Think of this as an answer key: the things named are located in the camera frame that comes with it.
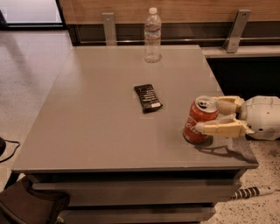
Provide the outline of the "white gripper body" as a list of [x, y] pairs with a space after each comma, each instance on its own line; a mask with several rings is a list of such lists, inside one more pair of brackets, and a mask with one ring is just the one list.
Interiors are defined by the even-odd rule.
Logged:
[[241, 105], [239, 119], [247, 123], [247, 135], [258, 140], [280, 137], [280, 98], [255, 96]]

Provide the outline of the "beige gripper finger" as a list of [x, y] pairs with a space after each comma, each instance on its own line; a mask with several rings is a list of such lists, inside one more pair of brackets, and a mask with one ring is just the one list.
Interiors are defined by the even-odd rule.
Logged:
[[247, 133], [248, 125], [231, 114], [216, 120], [198, 122], [195, 129], [207, 136], [240, 137]]
[[219, 111], [222, 115], [239, 113], [242, 104], [245, 102], [241, 97], [237, 95], [218, 96], [214, 97], [213, 99], [218, 102]]

